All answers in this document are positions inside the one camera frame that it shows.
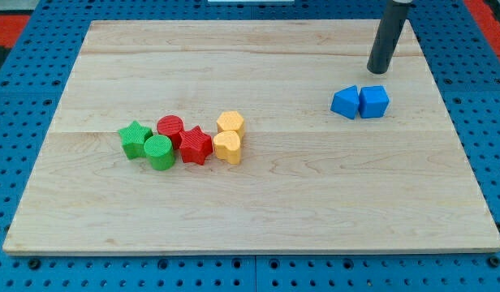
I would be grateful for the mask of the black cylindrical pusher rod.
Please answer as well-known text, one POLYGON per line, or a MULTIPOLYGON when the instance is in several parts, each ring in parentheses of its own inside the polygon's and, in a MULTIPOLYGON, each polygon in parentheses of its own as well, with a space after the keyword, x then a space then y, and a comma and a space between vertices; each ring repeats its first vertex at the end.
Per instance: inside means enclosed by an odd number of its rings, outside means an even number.
POLYGON ((411 7, 411 0, 387 0, 379 23, 367 69, 373 74, 387 72, 411 7))

